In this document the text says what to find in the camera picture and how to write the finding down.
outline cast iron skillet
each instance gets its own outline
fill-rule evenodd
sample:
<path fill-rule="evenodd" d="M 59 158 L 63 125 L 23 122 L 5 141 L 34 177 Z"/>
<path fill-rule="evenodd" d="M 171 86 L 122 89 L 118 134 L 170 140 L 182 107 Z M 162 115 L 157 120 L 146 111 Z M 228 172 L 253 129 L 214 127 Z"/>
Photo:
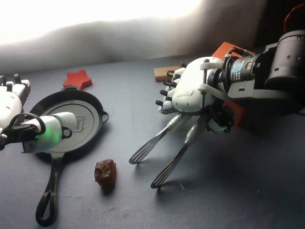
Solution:
<path fill-rule="evenodd" d="M 78 109 L 81 112 L 87 112 L 87 116 L 77 117 L 79 115 L 77 114 Z M 100 131 L 102 124 L 105 123 L 109 118 L 108 114 L 104 112 L 102 104 L 95 96 L 81 91 L 75 86 L 65 87 L 60 92 L 47 96 L 38 102 L 30 112 L 35 115 L 42 116 L 63 111 L 74 113 L 77 120 L 80 118 L 79 121 L 81 122 L 83 120 L 83 122 L 82 124 L 78 123 L 78 130 L 73 132 L 71 138 L 64 139 L 59 144 L 59 147 L 45 151 L 45 153 L 51 154 L 51 175 L 46 190 L 43 193 L 36 209 L 36 221 L 43 227 L 52 225 L 57 217 L 58 200 L 56 195 L 56 184 L 64 153 L 72 152 L 76 149 L 79 151 L 87 147 L 90 141 L 92 141 Z M 84 120 L 86 120 L 87 123 L 89 122 L 86 128 L 83 128 L 85 122 Z M 43 216 L 47 209 L 48 203 L 50 203 L 50 214 L 44 219 Z"/>

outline logo on pan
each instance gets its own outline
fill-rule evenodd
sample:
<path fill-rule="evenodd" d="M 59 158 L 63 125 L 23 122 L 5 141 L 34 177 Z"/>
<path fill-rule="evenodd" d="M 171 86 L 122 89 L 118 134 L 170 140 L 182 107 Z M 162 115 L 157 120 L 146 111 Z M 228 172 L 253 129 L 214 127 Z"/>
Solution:
<path fill-rule="evenodd" d="M 73 127 L 72 133 L 81 133 L 84 130 L 85 116 L 76 117 L 76 126 Z"/>

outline pan helper handle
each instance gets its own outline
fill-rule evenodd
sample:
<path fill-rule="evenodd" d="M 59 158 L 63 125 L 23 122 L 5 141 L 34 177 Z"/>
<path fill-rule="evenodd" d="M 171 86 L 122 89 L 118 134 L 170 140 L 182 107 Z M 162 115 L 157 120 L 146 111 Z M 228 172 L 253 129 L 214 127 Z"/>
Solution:
<path fill-rule="evenodd" d="M 36 136 L 35 140 L 23 142 L 24 153 L 39 153 L 56 147 L 62 139 L 71 136 L 71 130 L 76 126 L 75 115 L 70 112 L 40 118 L 45 123 L 46 131 L 44 134 Z M 31 119 L 24 124 L 32 124 L 38 129 L 40 128 L 36 119 Z"/>

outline robotic arm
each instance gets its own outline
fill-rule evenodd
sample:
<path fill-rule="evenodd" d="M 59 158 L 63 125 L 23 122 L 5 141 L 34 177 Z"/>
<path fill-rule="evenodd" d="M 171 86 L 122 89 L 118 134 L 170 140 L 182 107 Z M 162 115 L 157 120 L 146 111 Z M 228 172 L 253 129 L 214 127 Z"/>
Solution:
<path fill-rule="evenodd" d="M 14 78 L 15 83 L 0 76 L 0 150 L 10 143 L 22 142 L 25 153 L 38 153 L 71 137 L 71 129 L 76 126 L 75 115 L 61 112 L 38 117 L 23 113 L 23 105 L 31 91 L 30 82 L 21 80 L 18 74 Z M 33 119 L 24 122 L 25 117 Z"/>

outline red wire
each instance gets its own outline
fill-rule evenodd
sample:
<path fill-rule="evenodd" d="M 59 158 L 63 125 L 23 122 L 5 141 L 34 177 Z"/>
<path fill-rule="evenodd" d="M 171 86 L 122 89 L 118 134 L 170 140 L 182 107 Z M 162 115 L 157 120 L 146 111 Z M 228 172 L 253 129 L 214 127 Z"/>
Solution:
<path fill-rule="evenodd" d="M 294 8 L 287 14 L 287 16 L 286 16 L 286 18 L 285 18 L 285 20 L 284 20 L 284 32 L 286 32 L 286 23 L 287 23 L 287 21 L 288 21 L 290 15 L 291 15 L 291 13 L 292 13 L 293 11 L 295 11 L 296 9 L 302 8 L 302 7 L 304 7 L 304 6 L 305 6 L 305 3 L 302 3 L 302 4 L 300 4 L 300 5 L 296 6 L 296 7 L 294 7 Z"/>

